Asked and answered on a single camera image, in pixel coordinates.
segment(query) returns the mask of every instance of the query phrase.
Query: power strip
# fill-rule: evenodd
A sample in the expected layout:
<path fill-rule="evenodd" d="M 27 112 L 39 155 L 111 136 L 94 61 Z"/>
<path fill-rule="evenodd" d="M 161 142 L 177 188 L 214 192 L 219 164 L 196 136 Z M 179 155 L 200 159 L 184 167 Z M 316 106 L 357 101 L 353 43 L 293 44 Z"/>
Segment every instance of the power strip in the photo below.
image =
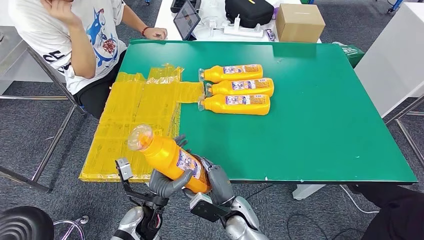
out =
<path fill-rule="evenodd" d="M 234 26 L 225 26 L 224 34 L 261 39 L 264 36 L 264 30 L 255 31 L 254 28 L 246 27 L 235 29 Z"/>
<path fill-rule="evenodd" d="M 242 36 L 261 39 L 264 36 L 264 30 L 259 23 L 255 28 L 240 27 L 240 14 L 234 19 L 234 26 L 225 26 L 224 34 L 233 36 Z"/>

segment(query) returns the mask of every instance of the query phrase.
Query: gray carpet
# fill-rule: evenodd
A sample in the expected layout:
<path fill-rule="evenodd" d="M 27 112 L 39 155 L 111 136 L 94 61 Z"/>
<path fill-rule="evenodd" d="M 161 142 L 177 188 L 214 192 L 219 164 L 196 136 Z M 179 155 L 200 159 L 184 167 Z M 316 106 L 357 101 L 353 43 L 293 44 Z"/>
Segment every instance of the gray carpet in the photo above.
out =
<path fill-rule="evenodd" d="M 142 0 L 127 0 L 135 12 L 148 25 L 153 26 L 160 1 L 152 0 L 145 6 Z M 386 15 L 389 5 L 374 0 L 316 0 L 327 27 L 322 34 L 323 42 L 338 41 L 354 44 L 367 50 L 391 16 Z M 120 38 L 128 42 L 140 35 L 119 26 Z M 59 95 L 52 83 L 14 82 L 6 95 Z M 65 101 L 0 101 L 0 165 L 31 177 L 44 156 L 51 139 L 68 112 L 70 104 Z M 75 112 L 58 147 L 48 163 L 40 182 L 54 187 L 43 194 L 8 179 L 0 177 L 0 211 L 16 206 L 30 205 L 45 210 L 54 220 L 77 219 L 89 215 L 84 226 L 86 239 L 107 240 L 115 231 L 120 218 L 133 207 L 124 195 L 119 183 L 82 182 L 78 180 L 85 157 L 90 148 L 98 121 Z M 424 150 L 424 125 L 422 118 L 407 116 L 405 125 Z M 419 164 L 406 139 L 396 125 L 389 127 L 419 181 L 423 181 L 423 167 Z M 136 184 L 143 190 L 142 184 Z M 240 196 L 250 196 L 267 184 L 235 184 Z M 327 185 L 307 199 L 293 199 L 295 185 L 278 184 L 249 199 L 261 222 L 261 229 L 273 240 L 287 240 L 286 223 L 291 214 L 305 214 L 316 221 L 332 238 L 345 228 L 365 230 L 373 214 L 359 212 L 338 185 Z M 410 188 L 424 192 L 419 183 Z M 376 207 L 363 197 L 353 196 L 364 210 Z M 182 193 L 171 197 L 163 215 L 164 240 L 218 240 L 226 239 L 219 223 L 210 223 L 191 215 L 189 204 Z M 320 230 L 304 218 L 294 218 L 290 224 L 292 239 L 322 240 Z M 360 234 L 347 232 L 338 239 L 359 239 Z"/>

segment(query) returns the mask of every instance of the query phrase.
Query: black pants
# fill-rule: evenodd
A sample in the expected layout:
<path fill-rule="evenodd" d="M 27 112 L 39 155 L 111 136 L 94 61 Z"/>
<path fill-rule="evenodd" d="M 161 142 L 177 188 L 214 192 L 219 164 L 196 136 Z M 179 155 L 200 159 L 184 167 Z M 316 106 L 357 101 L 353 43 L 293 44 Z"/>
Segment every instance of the black pants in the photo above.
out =
<path fill-rule="evenodd" d="M 424 194 L 396 185 L 364 184 L 356 189 L 380 209 L 363 240 L 424 240 Z"/>
<path fill-rule="evenodd" d="M 120 54 L 118 63 L 105 77 L 88 84 L 73 96 L 75 101 L 96 119 L 100 119 L 103 113 L 126 52 L 125 50 Z"/>

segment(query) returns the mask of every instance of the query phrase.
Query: transparent bottle cap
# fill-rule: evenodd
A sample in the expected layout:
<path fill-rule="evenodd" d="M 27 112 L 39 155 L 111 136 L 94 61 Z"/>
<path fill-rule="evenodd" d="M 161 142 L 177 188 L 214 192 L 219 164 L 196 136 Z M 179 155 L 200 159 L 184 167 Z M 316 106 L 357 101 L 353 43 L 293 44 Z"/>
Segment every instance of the transparent bottle cap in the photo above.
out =
<path fill-rule="evenodd" d="M 132 151 L 143 151 L 153 141 L 153 130 L 148 124 L 141 124 L 135 127 L 129 134 L 127 145 Z"/>
<path fill-rule="evenodd" d="M 201 95 L 197 102 L 197 108 L 199 111 L 205 110 L 205 95 Z"/>
<path fill-rule="evenodd" d="M 199 68 L 199 82 L 203 82 L 205 80 L 205 70 Z"/>
<path fill-rule="evenodd" d="M 212 97 L 213 93 L 212 93 L 212 84 L 210 83 L 206 83 L 205 88 L 205 92 L 206 92 L 206 97 Z"/>

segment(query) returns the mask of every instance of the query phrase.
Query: tablet screen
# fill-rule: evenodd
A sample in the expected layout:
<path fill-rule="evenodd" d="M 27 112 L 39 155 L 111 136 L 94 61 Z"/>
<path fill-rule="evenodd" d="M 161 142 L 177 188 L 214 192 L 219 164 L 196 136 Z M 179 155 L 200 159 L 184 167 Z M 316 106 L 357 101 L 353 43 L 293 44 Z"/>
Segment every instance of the tablet screen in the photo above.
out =
<path fill-rule="evenodd" d="M 175 23 L 181 38 L 183 40 L 187 40 L 197 24 L 200 22 L 200 17 L 188 0 L 185 1 L 184 5 L 182 5 L 173 22 Z"/>

